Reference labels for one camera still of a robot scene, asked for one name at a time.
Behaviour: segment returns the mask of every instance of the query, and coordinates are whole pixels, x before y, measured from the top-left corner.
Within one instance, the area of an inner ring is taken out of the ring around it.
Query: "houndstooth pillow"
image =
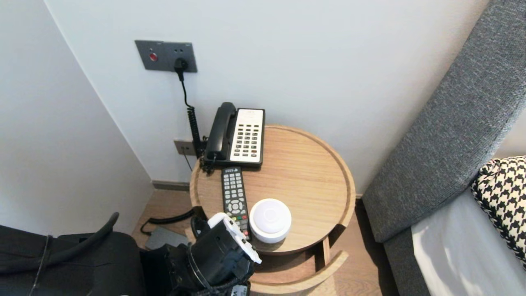
[[[489,161],[471,192],[526,270],[526,156]]]

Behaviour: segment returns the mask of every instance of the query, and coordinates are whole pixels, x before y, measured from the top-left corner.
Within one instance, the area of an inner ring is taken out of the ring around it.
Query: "wooden floor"
[[[144,248],[148,236],[140,232],[140,226],[149,218],[167,218],[191,209],[190,197],[185,191],[156,190],[137,222],[132,236],[139,247]],[[163,225],[184,234],[190,220]],[[147,225],[151,231],[155,225]],[[396,284],[383,246],[374,242],[363,204],[358,200],[355,213],[347,229],[331,247],[331,253],[346,250],[349,258],[326,282],[298,295],[398,295]],[[310,251],[287,256],[261,256],[252,279],[266,282],[289,282],[314,273],[314,256]]]

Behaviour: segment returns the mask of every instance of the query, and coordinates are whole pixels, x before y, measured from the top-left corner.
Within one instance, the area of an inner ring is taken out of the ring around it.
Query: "phone jack wall plate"
[[[196,151],[194,150],[194,144],[192,144],[192,141],[185,141],[185,140],[174,140],[175,148],[177,149],[177,153],[181,155],[196,155]]]

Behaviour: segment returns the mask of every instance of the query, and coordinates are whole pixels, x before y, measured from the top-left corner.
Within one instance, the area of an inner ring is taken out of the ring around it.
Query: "white wall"
[[[41,1],[0,1],[0,224],[130,233],[150,178]]]
[[[331,144],[363,192],[428,100],[488,0],[46,0],[87,77],[152,179],[188,181],[190,139],[173,73],[144,70],[135,39],[193,42],[189,101],[208,134],[217,107]]]

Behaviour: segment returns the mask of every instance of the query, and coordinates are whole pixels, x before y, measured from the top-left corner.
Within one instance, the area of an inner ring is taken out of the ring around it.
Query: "gray upholstered armrest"
[[[363,195],[384,242],[465,190],[526,104],[526,1],[493,0]]]

